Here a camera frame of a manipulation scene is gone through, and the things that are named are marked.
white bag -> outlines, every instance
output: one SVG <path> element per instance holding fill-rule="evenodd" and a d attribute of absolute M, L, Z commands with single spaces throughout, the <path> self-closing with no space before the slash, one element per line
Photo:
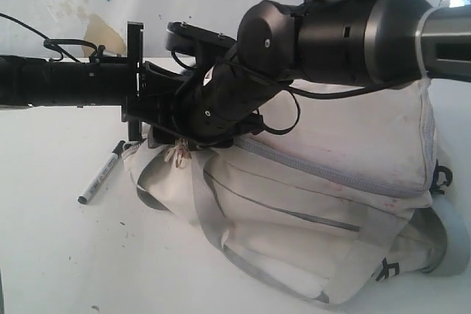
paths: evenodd
<path fill-rule="evenodd" d="M 428 84 L 332 101 L 301 97 L 301 120 L 287 135 L 246 136 L 191 159 L 181 141 L 144 143 L 124 152 L 124 162 L 141 190 L 201 227 L 231 262 L 298 298 L 339 304 L 369 280 L 458 274 L 470 240 L 447 199 L 429 192 L 436 141 Z M 280 93 L 261 112 L 283 128 L 296 107 Z"/>

bag handle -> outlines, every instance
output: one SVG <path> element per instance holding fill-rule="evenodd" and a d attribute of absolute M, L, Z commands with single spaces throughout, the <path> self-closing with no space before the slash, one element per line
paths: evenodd
<path fill-rule="evenodd" d="M 225 245 L 225 237 L 233 225 L 220 209 L 216 192 L 211 188 L 210 183 L 207 183 L 204 173 L 208 162 L 214 156 L 216 152 L 211 150 L 198 151 L 193 154 L 191 162 L 194 203 L 206 238 L 246 274 L 297 298 L 328 304 L 340 304 L 350 299 L 371 278 L 388 254 L 394 239 L 408 223 L 406 218 L 399 218 L 370 207 L 357 240 L 337 268 L 333 278 L 316 298 L 309 298 L 292 290 L 266 271 L 257 268 Z"/>

robotic arm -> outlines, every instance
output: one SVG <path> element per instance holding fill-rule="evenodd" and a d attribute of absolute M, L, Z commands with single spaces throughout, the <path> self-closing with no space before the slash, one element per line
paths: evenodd
<path fill-rule="evenodd" d="M 145 121 L 159 143 L 185 138 L 193 147 L 228 147 L 238 135 L 290 130 L 274 131 L 254 113 L 281 90 L 341 99 L 425 76 L 471 82 L 471 6 L 434 9 L 426 0 L 304 0 L 298 6 L 262 1 L 242 18 L 237 40 L 170 23 L 166 48 L 176 60 L 176 53 L 196 59 L 183 74 L 143 63 L 143 33 L 143 24 L 128 23 L 127 57 L 107 55 L 103 46 L 90 63 L 0 57 L 0 104 L 119 105 L 130 140 L 140 139 Z M 45 45 L 63 55 L 60 44 L 81 42 L 46 39 Z M 290 87 L 294 79 L 360 88 L 309 93 Z"/>

white marker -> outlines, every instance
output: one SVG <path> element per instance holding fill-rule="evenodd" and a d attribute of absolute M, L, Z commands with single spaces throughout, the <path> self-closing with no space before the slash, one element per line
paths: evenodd
<path fill-rule="evenodd" d="M 121 154 L 121 151 L 123 150 L 123 145 L 124 141 L 121 140 L 118 145 L 116 145 L 115 149 L 113 152 L 111 152 L 111 155 L 108 157 L 105 165 L 96 173 L 95 178 L 92 179 L 90 182 L 89 186 L 83 191 L 82 195 L 79 196 L 78 202 L 80 204 L 87 204 L 91 198 L 93 198 L 93 195 L 95 195 L 96 191 L 98 190 L 99 186 L 105 179 L 105 177 L 110 173 L 110 171 L 113 169 L 114 165 L 116 164 L 116 161 L 118 161 L 119 155 Z"/>

white table surface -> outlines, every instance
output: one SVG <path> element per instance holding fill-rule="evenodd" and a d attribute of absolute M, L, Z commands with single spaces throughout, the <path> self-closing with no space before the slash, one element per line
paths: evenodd
<path fill-rule="evenodd" d="M 471 85 L 432 87 L 453 159 L 451 197 L 471 229 Z M 137 197 L 119 163 L 80 191 L 126 137 L 118 107 L 0 112 L 0 269 L 7 314 L 326 313 L 243 274 L 184 221 Z M 469 271 L 375 283 L 335 313 L 468 313 Z"/>

